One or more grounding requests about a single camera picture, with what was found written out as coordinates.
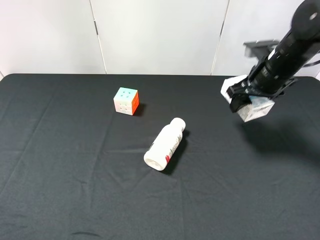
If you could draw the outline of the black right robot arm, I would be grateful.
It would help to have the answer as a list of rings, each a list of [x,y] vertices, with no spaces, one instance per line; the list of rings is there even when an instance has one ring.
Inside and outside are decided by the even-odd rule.
[[[303,1],[281,41],[245,42],[244,46],[258,63],[248,76],[226,90],[233,113],[251,104],[251,96],[273,100],[283,95],[284,90],[296,82],[294,75],[301,68],[313,65],[309,60],[320,51],[320,2]]]

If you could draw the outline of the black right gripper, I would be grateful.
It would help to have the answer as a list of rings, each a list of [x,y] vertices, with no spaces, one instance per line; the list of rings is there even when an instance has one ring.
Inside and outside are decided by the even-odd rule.
[[[255,66],[248,76],[226,80],[226,99],[236,113],[244,106],[251,105],[250,96],[275,99],[296,82],[294,75],[298,68],[292,64],[261,63]]]

